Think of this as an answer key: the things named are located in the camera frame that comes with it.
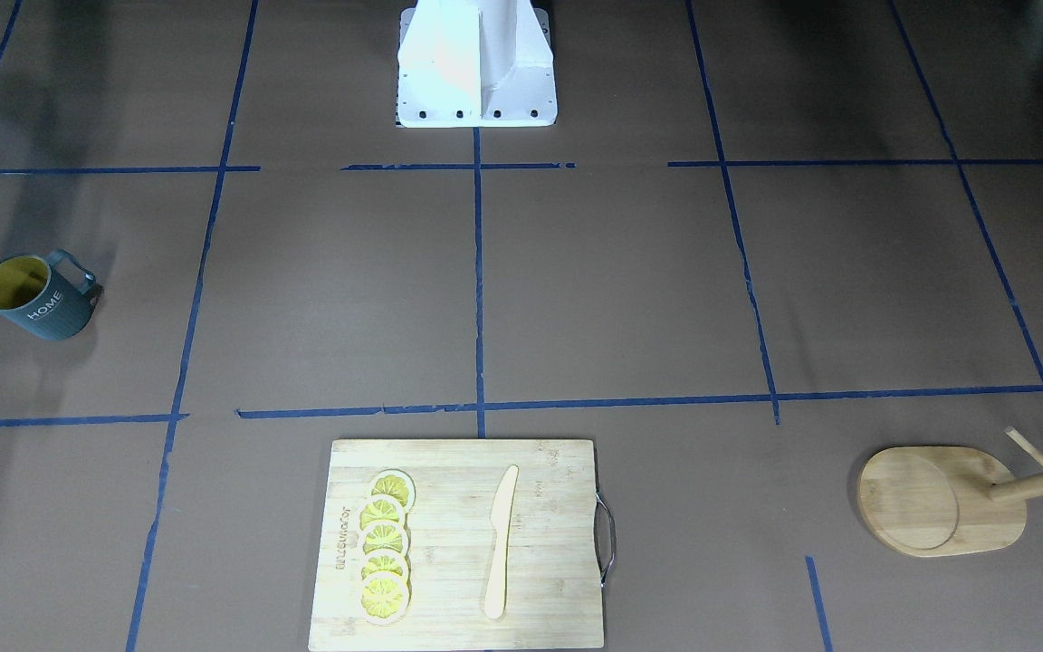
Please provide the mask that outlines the dark teal mug yellow inside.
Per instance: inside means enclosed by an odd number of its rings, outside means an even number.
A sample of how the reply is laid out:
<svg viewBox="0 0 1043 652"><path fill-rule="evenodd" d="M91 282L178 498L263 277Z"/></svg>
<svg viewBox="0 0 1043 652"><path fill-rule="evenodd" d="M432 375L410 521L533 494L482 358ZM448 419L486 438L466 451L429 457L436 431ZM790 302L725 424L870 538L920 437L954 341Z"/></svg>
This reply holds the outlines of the dark teal mug yellow inside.
<svg viewBox="0 0 1043 652"><path fill-rule="evenodd" d="M0 261L0 315L42 340L86 329L102 293L99 277L66 249Z"/></svg>

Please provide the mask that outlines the wooden cup rack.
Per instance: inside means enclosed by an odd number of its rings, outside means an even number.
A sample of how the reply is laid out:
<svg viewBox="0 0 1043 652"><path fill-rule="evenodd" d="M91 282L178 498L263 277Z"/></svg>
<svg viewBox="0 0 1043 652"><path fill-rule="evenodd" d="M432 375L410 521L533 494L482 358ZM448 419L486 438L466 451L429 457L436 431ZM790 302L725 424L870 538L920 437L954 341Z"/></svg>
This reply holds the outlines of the wooden cup rack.
<svg viewBox="0 0 1043 652"><path fill-rule="evenodd" d="M1014 427L1011 441L1042 467L1017 478L977 448L894 446L858 470L854 496L866 528L914 558L1005 549L1025 532L1028 503L1043 498L1043 453Z"/></svg>

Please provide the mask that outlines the lemon slice one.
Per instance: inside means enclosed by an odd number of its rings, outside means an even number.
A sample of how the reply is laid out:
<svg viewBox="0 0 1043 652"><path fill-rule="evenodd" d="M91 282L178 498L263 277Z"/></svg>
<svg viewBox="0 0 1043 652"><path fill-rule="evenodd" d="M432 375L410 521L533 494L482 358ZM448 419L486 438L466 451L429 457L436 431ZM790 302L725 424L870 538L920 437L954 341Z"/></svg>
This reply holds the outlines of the lemon slice one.
<svg viewBox="0 0 1043 652"><path fill-rule="evenodd" d="M416 503L416 484L405 470L385 469L378 472L372 478L369 494L392 496L408 512Z"/></svg>

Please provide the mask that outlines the lemon slice two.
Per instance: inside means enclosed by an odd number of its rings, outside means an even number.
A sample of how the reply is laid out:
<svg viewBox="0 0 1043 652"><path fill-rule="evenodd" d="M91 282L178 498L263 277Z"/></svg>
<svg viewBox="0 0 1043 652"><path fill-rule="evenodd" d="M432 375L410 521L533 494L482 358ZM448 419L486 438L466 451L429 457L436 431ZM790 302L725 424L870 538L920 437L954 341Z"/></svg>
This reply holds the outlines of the lemon slice two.
<svg viewBox="0 0 1043 652"><path fill-rule="evenodd" d="M372 524L396 524L403 527L407 520L405 506L397 496L377 493L369 496L359 509L359 528L364 530Z"/></svg>

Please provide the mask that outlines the lemon slice three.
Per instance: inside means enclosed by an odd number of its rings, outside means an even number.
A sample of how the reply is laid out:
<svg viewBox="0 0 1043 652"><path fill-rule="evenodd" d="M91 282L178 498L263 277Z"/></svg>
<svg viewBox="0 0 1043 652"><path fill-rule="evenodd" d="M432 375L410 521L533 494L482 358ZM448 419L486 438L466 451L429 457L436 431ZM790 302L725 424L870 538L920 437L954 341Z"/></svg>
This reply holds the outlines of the lemon slice three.
<svg viewBox="0 0 1043 652"><path fill-rule="evenodd" d="M361 551L392 551L405 556L408 553L410 536L405 525L390 520L375 520L365 525L359 532Z"/></svg>

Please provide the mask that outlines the lemon slice four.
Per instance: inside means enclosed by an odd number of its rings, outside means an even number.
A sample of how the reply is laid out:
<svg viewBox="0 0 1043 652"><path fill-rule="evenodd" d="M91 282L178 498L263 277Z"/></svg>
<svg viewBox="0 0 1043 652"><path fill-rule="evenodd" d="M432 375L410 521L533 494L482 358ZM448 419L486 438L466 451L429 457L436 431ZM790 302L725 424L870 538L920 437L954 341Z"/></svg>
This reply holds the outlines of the lemon slice four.
<svg viewBox="0 0 1043 652"><path fill-rule="evenodd" d="M361 583L369 582L372 575L385 578L389 574L397 575L405 583L410 582L411 565L404 553L392 549L374 549L364 554L360 565Z"/></svg>

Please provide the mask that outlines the yellow plastic knife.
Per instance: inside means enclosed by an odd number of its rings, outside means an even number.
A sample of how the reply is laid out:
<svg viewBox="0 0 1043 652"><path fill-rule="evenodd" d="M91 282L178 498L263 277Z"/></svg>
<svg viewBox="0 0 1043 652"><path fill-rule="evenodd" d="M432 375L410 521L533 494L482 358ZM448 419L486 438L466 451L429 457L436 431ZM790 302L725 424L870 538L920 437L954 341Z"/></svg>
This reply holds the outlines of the yellow plastic knife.
<svg viewBox="0 0 1043 652"><path fill-rule="evenodd" d="M506 467L500 483L498 483L498 490L493 496L492 508L490 508L493 551L490 554L490 568L487 586L485 586L482 599L482 612L491 620L504 615L506 602L508 602L509 538L518 477L519 466L517 464Z"/></svg>

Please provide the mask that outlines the bamboo cutting board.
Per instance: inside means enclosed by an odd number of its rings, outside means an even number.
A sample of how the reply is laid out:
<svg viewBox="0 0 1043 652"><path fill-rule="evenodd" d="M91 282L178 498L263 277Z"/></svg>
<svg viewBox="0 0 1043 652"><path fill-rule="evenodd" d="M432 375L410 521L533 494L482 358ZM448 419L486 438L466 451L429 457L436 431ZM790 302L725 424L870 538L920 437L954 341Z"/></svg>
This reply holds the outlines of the bamboo cutting board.
<svg viewBox="0 0 1043 652"><path fill-rule="evenodd" d="M482 612L506 467L519 466L504 615ZM416 484L407 512L411 601L390 626L360 609L359 509L378 472ZM605 644L606 566L596 542L596 454L588 440L339 440L332 445L311 651L589 649Z"/></svg>

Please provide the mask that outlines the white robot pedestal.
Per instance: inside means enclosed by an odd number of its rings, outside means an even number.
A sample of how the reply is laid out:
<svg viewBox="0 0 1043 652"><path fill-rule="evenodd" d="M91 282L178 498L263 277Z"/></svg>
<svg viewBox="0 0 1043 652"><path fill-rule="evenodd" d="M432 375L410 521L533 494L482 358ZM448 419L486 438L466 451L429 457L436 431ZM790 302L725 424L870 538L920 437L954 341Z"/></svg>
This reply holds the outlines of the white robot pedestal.
<svg viewBox="0 0 1043 652"><path fill-rule="evenodd" d="M550 1L418 1L401 13L402 128L545 128L559 115Z"/></svg>

